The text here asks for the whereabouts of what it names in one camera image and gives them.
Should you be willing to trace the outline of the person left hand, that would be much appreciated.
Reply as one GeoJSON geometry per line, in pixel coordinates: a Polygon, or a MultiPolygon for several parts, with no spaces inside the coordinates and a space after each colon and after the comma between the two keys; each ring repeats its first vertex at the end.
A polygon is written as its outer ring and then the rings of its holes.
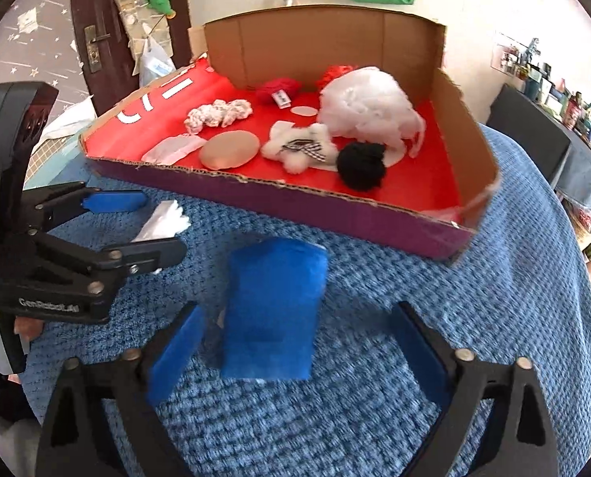
{"type": "MultiPolygon", "coordinates": [[[[19,316],[15,319],[13,325],[13,333],[17,335],[23,342],[29,343],[33,339],[39,337],[43,331],[44,322],[35,318],[26,318],[26,316],[19,316]]],[[[8,379],[14,383],[20,384],[19,375],[13,374],[11,364],[6,361],[6,348],[4,348],[2,341],[2,334],[0,330],[0,372],[6,375],[8,379]]]]}

